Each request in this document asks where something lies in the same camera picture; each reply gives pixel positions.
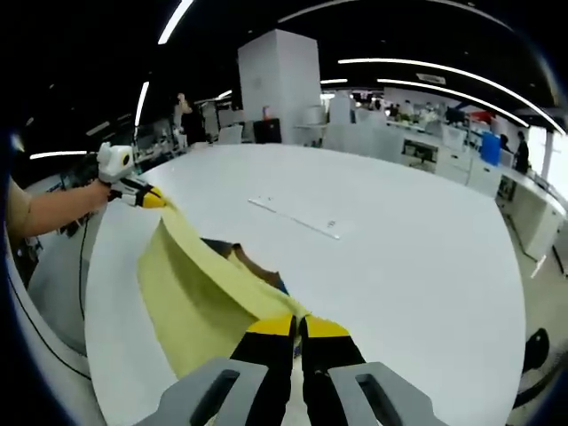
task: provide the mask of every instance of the black ceiling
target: black ceiling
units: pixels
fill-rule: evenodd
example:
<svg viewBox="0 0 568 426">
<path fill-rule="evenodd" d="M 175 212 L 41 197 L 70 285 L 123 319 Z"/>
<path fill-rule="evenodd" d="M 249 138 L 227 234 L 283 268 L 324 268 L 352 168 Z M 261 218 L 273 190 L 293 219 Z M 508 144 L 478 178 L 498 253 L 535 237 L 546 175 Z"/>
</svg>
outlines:
<svg viewBox="0 0 568 426">
<path fill-rule="evenodd" d="M 551 95 L 538 56 L 548 59 L 559 81 L 568 75 L 562 40 L 556 41 L 563 28 L 561 12 L 547 0 L 527 5 L 473 0 L 476 9 L 516 32 L 446 0 L 350 1 L 281 24 L 279 19 L 324 1 L 195 0 L 161 46 L 157 40 L 178 0 L 20 3 L 9 15 L 11 60 L 4 66 L 10 68 L 11 96 L 4 101 L 9 99 L 12 124 L 23 129 L 29 153 L 96 149 L 98 142 L 85 131 L 127 113 L 132 120 L 146 80 L 150 89 L 142 121 L 167 114 L 178 91 L 205 99 L 238 86 L 237 49 L 273 28 L 317 39 L 324 79 L 349 78 L 355 86 L 379 87 L 376 78 L 417 81 L 415 73 L 425 72 L 446 77 L 448 88 L 511 111 L 524 105 L 459 75 L 337 61 L 383 57 L 457 67 L 540 107 L 552 107 L 558 99 Z M 25 127 L 30 117 L 34 122 Z"/>
</svg>

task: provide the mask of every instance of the yellow cloth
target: yellow cloth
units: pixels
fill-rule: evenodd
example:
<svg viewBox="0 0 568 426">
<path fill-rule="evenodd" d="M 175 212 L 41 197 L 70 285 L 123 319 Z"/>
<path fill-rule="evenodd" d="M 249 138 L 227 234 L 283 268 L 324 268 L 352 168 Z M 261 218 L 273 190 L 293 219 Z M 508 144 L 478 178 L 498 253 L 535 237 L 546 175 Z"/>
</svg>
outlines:
<svg viewBox="0 0 568 426">
<path fill-rule="evenodd" d="M 216 356 L 230 357 L 255 321 L 308 313 L 234 261 L 201 241 L 171 202 L 163 209 L 138 260 L 138 283 L 178 378 Z"/>
</svg>

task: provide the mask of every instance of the ceiling light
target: ceiling light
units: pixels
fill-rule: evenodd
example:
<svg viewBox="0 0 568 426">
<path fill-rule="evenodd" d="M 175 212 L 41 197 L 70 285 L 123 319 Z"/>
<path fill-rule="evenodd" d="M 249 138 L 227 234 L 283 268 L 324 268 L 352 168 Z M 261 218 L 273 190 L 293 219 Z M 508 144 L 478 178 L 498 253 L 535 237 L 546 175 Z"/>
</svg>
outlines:
<svg viewBox="0 0 568 426">
<path fill-rule="evenodd" d="M 461 93 L 460 91 L 451 91 L 450 89 L 446 89 L 445 87 L 438 87 L 438 86 L 432 86 L 431 84 L 424 84 L 424 83 L 415 83 L 415 82 L 406 82 L 403 80 L 391 80 L 388 78 L 379 78 L 377 80 L 377 82 L 379 83 L 389 83 L 389 84 L 404 84 L 406 86 L 414 86 L 414 87 L 422 87 L 424 89 L 429 89 L 431 91 L 443 91 L 444 93 L 449 93 L 451 95 L 460 97 L 460 98 L 465 98 L 465 99 L 469 99 L 472 100 L 473 102 L 477 102 L 478 104 L 484 105 L 486 107 L 489 107 L 495 111 L 497 111 L 498 113 L 507 116 L 508 118 L 510 118 L 511 120 L 514 120 L 515 122 L 518 122 L 519 124 L 521 124 L 522 126 L 525 127 L 529 127 L 528 123 L 521 120 L 519 117 L 517 117 L 516 115 L 505 111 L 502 108 L 499 108 L 498 106 L 495 106 L 493 104 L 490 104 L 489 102 L 485 102 L 484 100 L 478 99 L 478 98 L 474 98 L 473 96 L 470 95 L 466 95 L 465 93 Z"/>
<path fill-rule="evenodd" d="M 176 25 L 179 23 L 179 20 L 182 19 L 189 6 L 191 6 L 193 0 L 181 0 L 177 9 L 174 11 L 173 15 L 171 15 L 166 28 L 163 29 L 162 35 L 160 35 L 160 40 L 158 40 L 158 44 L 166 44 L 170 39 L 171 33 L 173 33 Z"/>
<path fill-rule="evenodd" d="M 107 128 L 108 126 L 110 126 L 110 122 L 102 122 L 101 124 L 99 124 L 98 126 L 93 127 L 91 130 L 87 131 L 86 135 L 87 136 L 92 136 L 95 133 L 99 133 L 101 130 Z"/>
<path fill-rule="evenodd" d="M 232 95 L 232 94 L 233 94 L 233 91 L 224 91 L 219 96 L 217 96 L 217 100 L 221 100 L 221 99 L 226 98 L 227 96 Z"/>
<path fill-rule="evenodd" d="M 544 118 L 547 122 L 552 124 L 555 127 L 555 129 L 558 130 L 563 136 L 566 136 L 566 131 L 557 122 L 555 122 L 552 119 L 552 117 L 550 117 L 547 113 L 545 113 L 540 108 L 538 108 L 536 105 L 534 105 L 530 100 L 523 98 L 521 95 L 515 93 L 514 91 L 507 89 L 506 87 L 501 86 L 500 84 L 498 84 L 496 82 L 492 82 L 491 80 L 484 78 L 481 75 L 475 75 L 475 74 L 469 73 L 467 71 L 463 71 L 463 70 L 458 69 L 458 68 L 446 67 L 445 65 L 432 64 L 430 62 L 422 62 L 420 60 L 410 60 L 410 59 L 367 58 L 367 59 L 342 59 L 342 60 L 339 61 L 340 64 L 360 64 L 360 63 L 369 63 L 369 62 L 381 62 L 381 63 L 388 63 L 388 64 L 405 64 L 405 65 L 416 65 L 416 66 L 419 66 L 419 67 L 437 68 L 437 69 L 441 69 L 443 71 L 447 71 L 447 72 L 450 72 L 450 73 L 456 73 L 456 74 L 459 74 L 459 75 L 464 75 L 466 77 L 478 80 L 479 82 L 489 84 L 490 86 L 493 86 L 495 89 L 499 89 L 500 91 L 504 91 L 505 93 L 512 96 L 513 98 L 523 102 L 525 105 L 530 107 L 535 113 L 537 113 L 542 118 Z"/>
<path fill-rule="evenodd" d="M 322 80 L 321 84 L 335 84 L 335 83 L 347 83 L 346 78 L 336 78 L 335 80 Z"/>
<path fill-rule="evenodd" d="M 136 119 L 134 120 L 134 125 L 138 127 L 140 124 L 140 114 L 142 114 L 142 106 L 144 105 L 144 99 L 146 97 L 146 92 L 148 91 L 148 86 L 150 82 L 145 82 L 142 84 L 142 91 L 140 92 L 140 99 L 138 100 L 138 108 L 136 108 Z"/>
<path fill-rule="evenodd" d="M 45 157 L 59 157 L 60 155 L 85 155 L 86 151 L 55 151 L 52 153 L 32 154 L 29 156 L 30 160 L 37 160 Z"/>
</svg>

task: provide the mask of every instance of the white table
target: white table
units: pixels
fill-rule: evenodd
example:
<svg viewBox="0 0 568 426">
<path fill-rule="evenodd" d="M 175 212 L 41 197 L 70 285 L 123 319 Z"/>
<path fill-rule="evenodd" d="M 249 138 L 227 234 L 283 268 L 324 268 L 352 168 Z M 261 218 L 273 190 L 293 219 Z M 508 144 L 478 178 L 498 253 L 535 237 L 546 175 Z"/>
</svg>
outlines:
<svg viewBox="0 0 568 426">
<path fill-rule="evenodd" d="M 282 145 L 211 146 L 146 178 L 201 235 L 241 242 L 280 271 L 291 295 L 346 326 L 367 360 L 428 394 L 441 420 L 505 423 L 523 365 L 525 305 L 493 200 L 397 164 Z M 350 230 L 335 241 L 248 202 L 268 195 Z M 110 425 L 151 414 L 176 381 L 136 278 L 159 215 L 113 202 L 92 254 L 85 336 Z"/>
</svg>

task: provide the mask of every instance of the floor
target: floor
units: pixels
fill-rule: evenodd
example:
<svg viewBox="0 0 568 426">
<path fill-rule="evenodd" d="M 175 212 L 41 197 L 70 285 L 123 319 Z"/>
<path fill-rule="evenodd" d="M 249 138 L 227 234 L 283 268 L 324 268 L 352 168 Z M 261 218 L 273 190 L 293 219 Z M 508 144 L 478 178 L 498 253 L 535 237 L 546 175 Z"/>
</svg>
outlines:
<svg viewBox="0 0 568 426">
<path fill-rule="evenodd" d="M 568 324 L 568 280 L 560 272 L 552 253 L 547 256 L 540 269 L 534 274 L 537 263 L 523 253 L 518 237 L 509 222 L 508 229 L 515 246 L 523 279 L 527 337 L 541 327 L 547 330 L 550 337 L 551 355 L 542 368 L 546 370 L 554 360 L 554 353 L 558 352 L 561 347 L 566 348 L 568 343 L 568 328 L 566 327 L 566 324 Z M 536 383 L 541 377 L 541 371 L 528 372 L 522 386 Z M 543 392 L 535 400 L 513 410 L 507 424 L 511 426 L 526 424 L 538 410 L 545 396 L 546 392 Z"/>
</svg>

